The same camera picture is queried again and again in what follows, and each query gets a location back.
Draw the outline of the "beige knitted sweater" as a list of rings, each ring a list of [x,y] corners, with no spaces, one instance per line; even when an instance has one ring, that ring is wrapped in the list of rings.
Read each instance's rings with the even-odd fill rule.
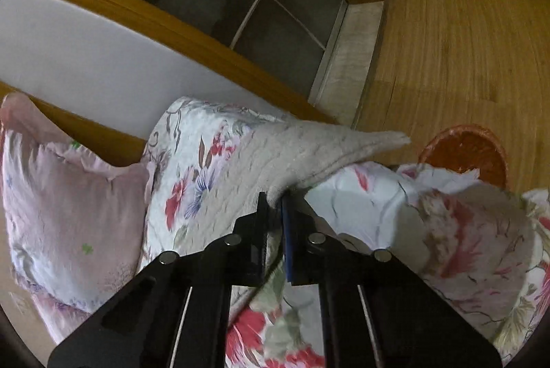
[[[260,125],[238,145],[174,248],[180,255],[203,250],[238,217],[255,211],[260,192],[273,207],[287,190],[311,188],[342,168],[409,143],[402,132],[363,133],[312,121]]]

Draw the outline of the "orange round basket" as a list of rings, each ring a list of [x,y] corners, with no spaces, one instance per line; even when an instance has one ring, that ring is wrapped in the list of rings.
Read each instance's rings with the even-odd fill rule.
[[[482,182],[509,188],[505,149],[491,130],[477,124],[457,125],[441,131],[419,154],[419,163],[459,174],[477,170]]]

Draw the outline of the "pink floral pillow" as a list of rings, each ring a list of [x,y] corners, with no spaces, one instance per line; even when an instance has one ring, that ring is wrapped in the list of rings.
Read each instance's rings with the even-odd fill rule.
[[[154,166],[115,167],[22,93],[1,105],[1,197],[11,271],[55,343],[138,266]]]

